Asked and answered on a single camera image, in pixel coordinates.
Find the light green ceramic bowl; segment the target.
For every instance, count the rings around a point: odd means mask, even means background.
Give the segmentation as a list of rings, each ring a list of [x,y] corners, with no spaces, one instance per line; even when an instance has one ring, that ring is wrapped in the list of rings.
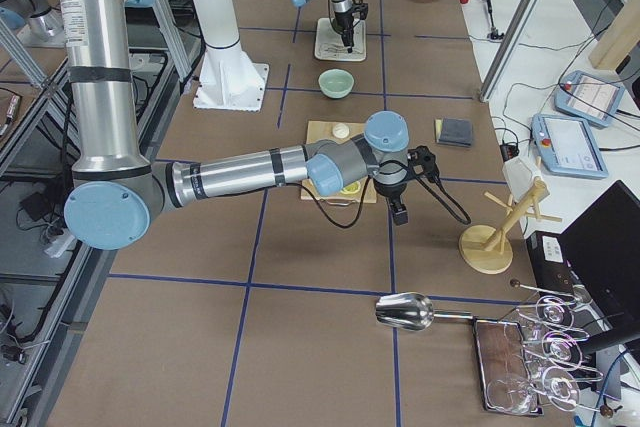
[[[318,77],[320,91],[330,99],[341,99],[351,93],[355,79],[343,69],[329,69]]]

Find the beige bear serving tray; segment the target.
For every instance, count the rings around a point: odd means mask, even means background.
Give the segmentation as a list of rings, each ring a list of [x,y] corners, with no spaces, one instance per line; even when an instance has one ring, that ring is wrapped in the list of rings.
[[[339,62],[362,62],[366,59],[366,22],[357,20],[354,30],[354,46],[343,44],[328,18],[317,21],[314,56],[318,60]]]

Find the lemon slice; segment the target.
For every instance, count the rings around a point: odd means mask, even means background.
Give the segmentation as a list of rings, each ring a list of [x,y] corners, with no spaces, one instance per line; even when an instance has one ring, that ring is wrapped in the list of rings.
[[[361,183],[359,181],[355,181],[340,190],[340,193],[343,195],[355,195],[361,190]]]

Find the bamboo cutting board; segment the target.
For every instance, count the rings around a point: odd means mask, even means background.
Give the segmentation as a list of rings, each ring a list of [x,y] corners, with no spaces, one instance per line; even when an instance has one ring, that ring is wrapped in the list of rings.
[[[350,134],[348,138],[338,139],[332,136],[332,127],[336,123],[344,123],[349,126]],[[362,134],[364,132],[364,123],[349,123],[349,122],[333,122],[333,121],[317,121],[311,120],[307,124],[307,137],[306,143],[314,143],[319,140],[328,139],[336,143],[343,143],[346,140],[352,138],[355,135]],[[367,188],[364,188],[366,178],[357,180],[361,183],[361,190],[355,195],[343,195],[338,192],[332,195],[321,195],[311,180],[303,180],[302,185],[307,187],[311,193],[302,191],[300,198],[302,200],[311,200],[314,195],[318,200],[327,202],[334,206],[347,206],[352,203],[364,202],[365,204],[375,204],[377,202],[377,194],[372,184],[369,184]]]

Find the wooden mug tree stand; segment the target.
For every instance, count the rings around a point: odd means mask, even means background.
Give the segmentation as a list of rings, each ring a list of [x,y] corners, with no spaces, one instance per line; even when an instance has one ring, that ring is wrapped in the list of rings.
[[[506,271],[513,260],[513,249],[507,240],[508,232],[521,218],[534,218],[561,222],[562,218],[542,214],[540,202],[549,195],[546,182],[541,176],[533,178],[529,189],[520,200],[512,194],[503,202],[492,193],[485,191],[484,196],[506,211],[502,223],[494,228],[489,225],[474,225],[460,236],[458,248],[465,262],[474,270],[484,274],[500,274]]]

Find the metal scoop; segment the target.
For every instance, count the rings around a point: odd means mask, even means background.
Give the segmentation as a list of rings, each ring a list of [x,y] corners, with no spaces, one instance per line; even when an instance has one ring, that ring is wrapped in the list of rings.
[[[472,313],[436,309],[424,294],[405,292],[381,296],[375,304],[379,323],[407,331],[422,331],[434,321],[471,322]]]

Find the white cup on stand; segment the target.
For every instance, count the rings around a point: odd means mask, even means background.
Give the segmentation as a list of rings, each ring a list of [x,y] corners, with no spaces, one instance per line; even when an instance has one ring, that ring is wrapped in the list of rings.
[[[520,156],[506,161],[502,171],[516,202],[527,193],[535,178],[542,176],[539,167],[531,159]]]

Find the near blue teach pendant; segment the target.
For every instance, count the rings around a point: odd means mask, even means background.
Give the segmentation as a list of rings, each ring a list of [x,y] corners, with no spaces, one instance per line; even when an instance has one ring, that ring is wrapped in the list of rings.
[[[585,119],[535,114],[531,130],[542,163],[549,172],[587,179],[609,176]]]

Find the clear wine glass back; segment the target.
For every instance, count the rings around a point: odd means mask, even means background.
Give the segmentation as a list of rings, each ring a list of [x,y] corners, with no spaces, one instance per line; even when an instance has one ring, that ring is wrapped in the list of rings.
[[[566,331],[574,326],[574,315],[568,302],[552,295],[541,297],[533,305],[519,306],[516,313],[520,325],[533,336],[549,330]]]

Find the clear wine glass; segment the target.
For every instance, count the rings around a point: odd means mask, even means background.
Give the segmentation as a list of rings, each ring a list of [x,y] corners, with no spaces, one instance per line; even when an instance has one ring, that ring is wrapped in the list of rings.
[[[565,370],[576,370],[582,365],[583,354],[578,343],[568,334],[549,331],[537,339],[523,339],[518,332],[504,334],[507,345],[515,349],[516,356],[524,361],[532,372],[554,366]]]
[[[516,374],[492,380],[486,388],[486,398],[491,410],[529,416],[547,406],[572,412],[578,407],[580,391],[569,372],[549,367],[534,380]]]
[[[533,336],[549,330],[566,331],[574,326],[574,315],[568,302],[552,295],[541,297],[533,305],[519,306],[516,313],[520,325]]]

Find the dark tray with metal rim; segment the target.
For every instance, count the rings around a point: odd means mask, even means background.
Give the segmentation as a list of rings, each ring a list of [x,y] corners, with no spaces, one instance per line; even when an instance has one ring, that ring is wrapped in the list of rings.
[[[508,374],[529,378],[520,325],[514,321],[477,318],[473,321],[472,331],[483,407],[488,412],[507,415],[507,412],[490,403],[489,385],[493,381],[505,380]]]

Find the black monitor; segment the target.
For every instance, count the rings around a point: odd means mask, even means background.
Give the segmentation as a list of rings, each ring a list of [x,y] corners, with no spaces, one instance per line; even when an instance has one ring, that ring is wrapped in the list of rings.
[[[639,199],[618,180],[560,235],[563,255],[605,314],[639,318]]]

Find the clear wine glass middle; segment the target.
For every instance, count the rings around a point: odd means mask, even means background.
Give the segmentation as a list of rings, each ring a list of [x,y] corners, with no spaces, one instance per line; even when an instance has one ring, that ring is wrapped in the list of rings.
[[[554,366],[565,370],[576,370],[582,365],[583,354],[578,343],[568,334],[549,331],[537,339],[523,339],[518,332],[504,334],[507,345],[515,349],[516,356],[524,361],[532,372]]]

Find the wooden beam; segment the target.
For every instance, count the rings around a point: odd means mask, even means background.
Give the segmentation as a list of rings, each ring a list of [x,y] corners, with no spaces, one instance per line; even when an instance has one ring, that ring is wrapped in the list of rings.
[[[639,42],[640,0],[628,0],[589,54],[597,70],[615,70]]]

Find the aluminium frame post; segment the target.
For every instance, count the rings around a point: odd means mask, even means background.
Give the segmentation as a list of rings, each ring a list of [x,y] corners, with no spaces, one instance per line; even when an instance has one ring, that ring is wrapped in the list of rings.
[[[488,102],[506,72],[509,61],[514,54],[526,24],[539,0],[520,0],[514,16],[508,26],[505,37],[489,67],[487,75],[479,91],[479,100]]]

